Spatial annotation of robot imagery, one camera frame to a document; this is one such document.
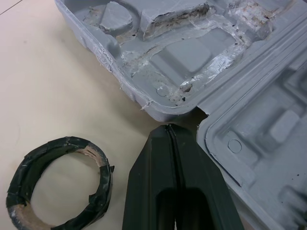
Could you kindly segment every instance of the black rubber part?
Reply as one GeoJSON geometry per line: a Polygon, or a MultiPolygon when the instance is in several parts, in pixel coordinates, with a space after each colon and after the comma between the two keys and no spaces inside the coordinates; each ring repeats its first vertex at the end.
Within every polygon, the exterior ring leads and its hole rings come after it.
{"type": "Polygon", "coordinates": [[[104,152],[88,140],[77,137],[59,138],[44,144],[28,153],[19,165],[8,190],[6,207],[13,224],[19,230],[28,229],[16,216],[13,208],[15,205],[30,204],[34,187],[44,170],[57,158],[82,150],[87,146],[94,149],[105,165],[100,167],[100,184],[97,192],[89,196],[89,204],[77,217],[52,230],[80,230],[98,219],[107,211],[111,199],[112,172],[114,166],[110,167],[104,152]]]}
{"type": "Polygon", "coordinates": [[[129,174],[122,230],[244,230],[219,168],[186,129],[152,131],[129,174]]]}

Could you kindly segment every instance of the white table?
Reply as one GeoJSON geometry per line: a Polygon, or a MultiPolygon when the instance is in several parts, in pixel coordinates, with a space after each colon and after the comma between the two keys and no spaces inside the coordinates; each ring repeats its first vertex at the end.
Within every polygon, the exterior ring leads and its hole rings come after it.
{"type": "MultiPolygon", "coordinates": [[[[16,2],[1,0],[0,13],[16,2]]],[[[16,229],[5,199],[24,156],[65,136],[93,142],[115,165],[108,212],[88,229],[121,229],[129,171],[160,124],[79,44],[53,0],[23,0],[0,15],[0,106],[1,229],[16,229]]],[[[35,188],[37,215],[51,224],[77,216],[98,187],[97,172],[90,158],[56,161],[35,188]]]]}

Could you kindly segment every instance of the black electrical tape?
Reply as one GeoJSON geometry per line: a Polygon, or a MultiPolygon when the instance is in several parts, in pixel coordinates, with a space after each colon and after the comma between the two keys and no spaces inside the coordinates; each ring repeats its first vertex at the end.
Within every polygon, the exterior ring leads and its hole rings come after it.
{"type": "Polygon", "coordinates": [[[13,224],[19,230],[80,230],[107,211],[112,191],[112,172],[103,151],[88,140],[65,137],[48,142],[28,153],[19,165],[6,198],[6,207],[13,224]],[[89,204],[77,217],[59,226],[41,221],[31,207],[34,187],[44,170],[57,158],[78,152],[96,160],[100,169],[100,184],[95,194],[89,196],[89,204]]]}

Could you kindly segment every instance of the molded compartment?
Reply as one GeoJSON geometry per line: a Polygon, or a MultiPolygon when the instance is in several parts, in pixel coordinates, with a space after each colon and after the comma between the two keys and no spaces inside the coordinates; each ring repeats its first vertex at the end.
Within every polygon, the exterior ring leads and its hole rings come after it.
{"type": "Polygon", "coordinates": [[[255,229],[307,225],[307,50],[285,66],[198,131],[199,144],[221,166],[237,203],[263,223],[255,229]]]}
{"type": "Polygon", "coordinates": [[[83,46],[160,121],[211,97],[307,11],[302,0],[55,1],[83,46]]]}

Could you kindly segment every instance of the gray plastic tool case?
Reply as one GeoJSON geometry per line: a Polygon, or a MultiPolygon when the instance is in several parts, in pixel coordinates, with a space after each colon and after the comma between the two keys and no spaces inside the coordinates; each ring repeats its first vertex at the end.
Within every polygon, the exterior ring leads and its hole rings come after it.
{"type": "Polygon", "coordinates": [[[195,107],[209,115],[198,143],[254,229],[306,224],[306,2],[55,2],[81,44],[154,119],[195,107]]]}

